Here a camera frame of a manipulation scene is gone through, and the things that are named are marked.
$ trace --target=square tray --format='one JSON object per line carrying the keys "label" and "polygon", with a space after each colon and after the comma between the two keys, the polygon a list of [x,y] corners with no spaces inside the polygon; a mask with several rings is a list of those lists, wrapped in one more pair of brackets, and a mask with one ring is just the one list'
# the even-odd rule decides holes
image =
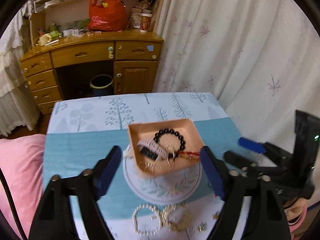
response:
{"label": "square tray", "polygon": [[[150,158],[142,155],[137,147],[139,140],[152,140],[155,133],[161,129],[173,129],[180,133],[186,141],[186,149],[184,151],[199,152],[204,146],[204,143],[194,125],[190,119],[178,119],[163,122],[152,122],[152,123],[133,123],[128,125],[128,134],[131,144],[132,153],[134,156],[135,164],[138,168],[139,173],[143,177],[156,177],[170,172],[179,171],[187,167],[193,166],[199,161],[186,160],[183,158],[176,158],[174,161],[174,167],[171,170],[152,169],[145,167],[145,162],[151,164],[158,164],[163,167],[168,167],[167,160],[153,161]],[[160,140],[159,145],[165,149],[167,145],[173,145],[174,149],[177,150],[180,147],[180,141],[176,136],[172,134],[164,134]]]}

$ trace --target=red plastic bag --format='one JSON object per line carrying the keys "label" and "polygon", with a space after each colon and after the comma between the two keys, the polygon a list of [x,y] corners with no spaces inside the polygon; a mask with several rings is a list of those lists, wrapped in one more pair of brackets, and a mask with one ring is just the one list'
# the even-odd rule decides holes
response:
{"label": "red plastic bag", "polygon": [[90,0],[88,29],[91,31],[118,32],[126,29],[128,25],[127,12],[121,0]]}

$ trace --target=wooden floor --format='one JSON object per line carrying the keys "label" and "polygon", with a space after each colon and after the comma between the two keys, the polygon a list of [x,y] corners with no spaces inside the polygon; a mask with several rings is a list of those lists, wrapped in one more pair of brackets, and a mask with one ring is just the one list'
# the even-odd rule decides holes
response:
{"label": "wooden floor", "polygon": [[47,128],[50,120],[50,114],[41,115],[38,123],[36,124],[35,128],[32,131],[29,131],[26,126],[18,126],[16,127],[8,137],[0,135],[0,139],[7,138],[7,139],[15,139],[22,136],[33,135],[37,133],[47,134]]}

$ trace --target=desk drawer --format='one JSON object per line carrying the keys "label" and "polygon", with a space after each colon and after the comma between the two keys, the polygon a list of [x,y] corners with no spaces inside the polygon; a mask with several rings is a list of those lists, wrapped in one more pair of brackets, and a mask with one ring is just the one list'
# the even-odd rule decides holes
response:
{"label": "desk drawer", "polygon": [[31,77],[27,77],[26,81],[31,91],[57,85],[53,70],[48,70]]}
{"label": "desk drawer", "polygon": [[114,48],[113,41],[88,42],[55,49],[51,51],[53,66],[57,68],[84,62],[113,59],[109,58],[109,47]]}
{"label": "desk drawer", "polygon": [[116,60],[158,60],[161,42],[150,41],[117,41]]}
{"label": "desk drawer", "polygon": [[37,104],[62,99],[58,86],[36,90],[31,93]]}
{"label": "desk drawer", "polygon": [[52,69],[50,53],[42,53],[38,56],[20,62],[20,67],[25,77]]}
{"label": "desk drawer", "polygon": [[53,110],[53,107],[54,107],[54,104],[56,102],[60,102],[60,101],[61,100],[42,103],[42,104],[39,104],[38,106],[39,106],[40,111],[42,112],[42,114],[51,114],[51,112]]}

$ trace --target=blue sticker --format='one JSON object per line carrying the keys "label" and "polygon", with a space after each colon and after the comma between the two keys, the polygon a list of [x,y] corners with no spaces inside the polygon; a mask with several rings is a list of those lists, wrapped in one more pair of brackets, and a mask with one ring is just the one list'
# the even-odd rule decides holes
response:
{"label": "blue sticker", "polygon": [[153,51],[153,45],[147,46],[148,51]]}

